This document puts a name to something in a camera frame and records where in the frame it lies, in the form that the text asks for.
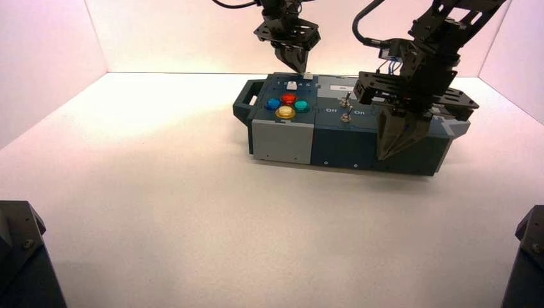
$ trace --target label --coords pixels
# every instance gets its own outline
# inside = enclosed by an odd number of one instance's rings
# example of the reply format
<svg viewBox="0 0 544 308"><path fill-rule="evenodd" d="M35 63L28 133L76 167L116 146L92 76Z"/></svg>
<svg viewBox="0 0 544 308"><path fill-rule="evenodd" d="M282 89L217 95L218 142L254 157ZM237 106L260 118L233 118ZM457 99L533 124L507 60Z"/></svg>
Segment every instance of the label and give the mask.
<svg viewBox="0 0 544 308"><path fill-rule="evenodd" d="M353 91L353 87L349 85L330 85L330 89L333 91Z"/></svg>
<svg viewBox="0 0 544 308"><path fill-rule="evenodd" d="M338 109L335 109L335 108L326 108L325 109L325 112L331 112L331 113L338 113ZM354 110L352 111L352 114L356 114L358 116L364 116L364 111L360 111L360 110Z"/></svg>

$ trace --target white table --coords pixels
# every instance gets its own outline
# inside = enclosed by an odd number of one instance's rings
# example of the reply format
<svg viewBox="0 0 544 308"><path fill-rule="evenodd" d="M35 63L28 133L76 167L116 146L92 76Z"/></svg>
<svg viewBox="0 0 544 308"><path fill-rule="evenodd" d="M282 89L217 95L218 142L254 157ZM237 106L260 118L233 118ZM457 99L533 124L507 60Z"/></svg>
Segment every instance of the white table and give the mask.
<svg viewBox="0 0 544 308"><path fill-rule="evenodd" d="M259 162L228 74L108 74L0 150L70 307L499 307L544 127L483 81L434 177Z"/></svg>

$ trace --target white button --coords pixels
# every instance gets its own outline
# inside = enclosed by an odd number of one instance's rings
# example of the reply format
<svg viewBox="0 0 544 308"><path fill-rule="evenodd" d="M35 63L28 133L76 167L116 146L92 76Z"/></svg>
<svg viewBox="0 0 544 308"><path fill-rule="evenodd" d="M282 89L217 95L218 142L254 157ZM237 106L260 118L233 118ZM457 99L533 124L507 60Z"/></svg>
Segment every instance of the white button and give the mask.
<svg viewBox="0 0 544 308"><path fill-rule="evenodd" d="M287 90L296 91L296 82L295 81L289 81L287 83Z"/></svg>

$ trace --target handle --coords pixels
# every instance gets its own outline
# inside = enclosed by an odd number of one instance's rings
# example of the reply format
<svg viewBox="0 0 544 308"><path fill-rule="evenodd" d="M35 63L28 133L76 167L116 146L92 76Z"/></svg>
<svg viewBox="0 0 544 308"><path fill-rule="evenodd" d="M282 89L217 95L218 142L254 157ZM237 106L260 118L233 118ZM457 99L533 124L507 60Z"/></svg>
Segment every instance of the handle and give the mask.
<svg viewBox="0 0 544 308"><path fill-rule="evenodd" d="M246 126L249 125L248 116L253 110L253 106L250 105L251 99L253 96L259 94L264 82L265 80L263 79L248 80L232 105L234 116Z"/></svg>

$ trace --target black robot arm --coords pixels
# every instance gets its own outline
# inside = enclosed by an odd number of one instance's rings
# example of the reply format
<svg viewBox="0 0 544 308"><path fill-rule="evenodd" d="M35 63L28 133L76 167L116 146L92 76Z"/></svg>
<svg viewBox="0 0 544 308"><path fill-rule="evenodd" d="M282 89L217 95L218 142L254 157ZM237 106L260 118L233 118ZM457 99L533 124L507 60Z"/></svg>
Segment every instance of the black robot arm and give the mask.
<svg viewBox="0 0 544 308"><path fill-rule="evenodd" d="M317 24L298 18L307 1L313 0L257 0L264 22L254 34L270 41L276 57L298 73L306 71L308 52L321 39Z"/></svg>
<svg viewBox="0 0 544 308"><path fill-rule="evenodd" d="M385 160L424 138L433 116L467 121L478 105L449 86L457 72L457 53L498 11L505 0L433 0L414 20L413 40L386 41L363 37L359 21L384 0L374 0L353 21L353 33L366 46L380 49L379 57L402 63L400 75L360 72L355 95L362 104L378 105L377 156ZM450 18L455 8L466 15Z"/></svg>

